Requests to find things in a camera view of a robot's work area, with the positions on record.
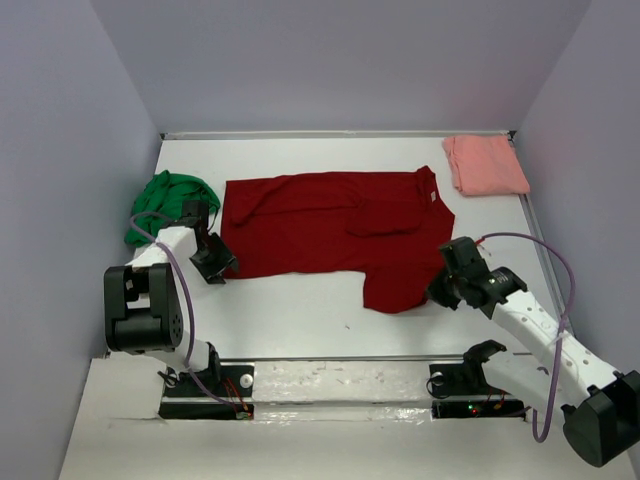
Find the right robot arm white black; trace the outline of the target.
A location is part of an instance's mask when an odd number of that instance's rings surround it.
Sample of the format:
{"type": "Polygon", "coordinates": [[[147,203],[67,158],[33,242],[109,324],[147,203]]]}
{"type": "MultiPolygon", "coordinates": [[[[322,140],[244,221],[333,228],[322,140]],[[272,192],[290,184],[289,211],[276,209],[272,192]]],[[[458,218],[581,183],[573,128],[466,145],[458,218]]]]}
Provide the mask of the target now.
{"type": "Polygon", "coordinates": [[[480,311],[520,342],[527,355],[495,340],[470,347],[459,363],[430,368],[430,394],[443,401],[504,391],[531,408],[537,442],[558,420],[573,451],[602,467],[639,442],[639,374],[600,359],[554,318],[526,283],[506,267],[489,269],[478,241],[459,237],[440,246],[444,267],[426,290],[444,308],[480,311]]]}

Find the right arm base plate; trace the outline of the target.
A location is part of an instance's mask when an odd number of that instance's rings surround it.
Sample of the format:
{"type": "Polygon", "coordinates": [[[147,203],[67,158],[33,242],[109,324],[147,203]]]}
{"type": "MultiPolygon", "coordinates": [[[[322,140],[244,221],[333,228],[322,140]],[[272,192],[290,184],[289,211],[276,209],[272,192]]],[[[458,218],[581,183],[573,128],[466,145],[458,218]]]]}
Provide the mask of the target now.
{"type": "Polygon", "coordinates": [[[430,365],[425,387],[435,420],[527,417],[528,408],[521,400],[488,385],[480,369],[465,363],[430,365]]]}

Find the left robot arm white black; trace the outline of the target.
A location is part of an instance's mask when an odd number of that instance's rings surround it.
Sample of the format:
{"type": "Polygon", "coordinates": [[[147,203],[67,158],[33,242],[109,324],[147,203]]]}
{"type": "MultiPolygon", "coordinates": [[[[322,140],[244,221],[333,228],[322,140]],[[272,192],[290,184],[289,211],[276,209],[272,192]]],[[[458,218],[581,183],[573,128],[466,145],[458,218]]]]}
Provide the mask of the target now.
{"type": "Polygon", "coordinates": [[[195,392],[231,406],[214,392],[224,382],[213,344],[196,337],[195,310],[184,272],[192,265],[208,285],[223,284],[239,269],[237,257],[209,230],[209,207],[188,200],[181,216],[144,211],[130,227],[150,241],[137,259],[108,268],[103,277],[108,349],[163,362],[195,392]]]}

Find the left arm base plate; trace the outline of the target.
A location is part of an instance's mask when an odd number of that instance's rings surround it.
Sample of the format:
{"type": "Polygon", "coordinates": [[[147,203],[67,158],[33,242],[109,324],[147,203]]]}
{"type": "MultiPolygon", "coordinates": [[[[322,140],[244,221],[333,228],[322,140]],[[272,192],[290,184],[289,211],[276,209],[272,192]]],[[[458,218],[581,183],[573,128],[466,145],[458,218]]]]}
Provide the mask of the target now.
{"type": "Polygon", "coordinates": [[[163,381],[159,416],[165,420],[245,421],[254,418],[253,388],[255,365],[223,362],[220,375],[197,372],[200,383],[216,399],[204,392],[187,373],[167,367],[158,371],[163,381]]]}

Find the red t shirt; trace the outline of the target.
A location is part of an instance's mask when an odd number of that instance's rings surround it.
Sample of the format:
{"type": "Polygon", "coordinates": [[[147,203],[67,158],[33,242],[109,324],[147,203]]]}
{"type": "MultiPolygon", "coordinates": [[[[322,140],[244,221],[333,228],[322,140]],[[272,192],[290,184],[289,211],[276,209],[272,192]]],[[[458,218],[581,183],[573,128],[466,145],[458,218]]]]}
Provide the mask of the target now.
{"type": "Polygon", "coordinates": [[[221,237],[234,279],[360,272],[364,307],[398,314],[425,303],[454,222],[427,166],[306,173],[228,181],[221,237]]]}

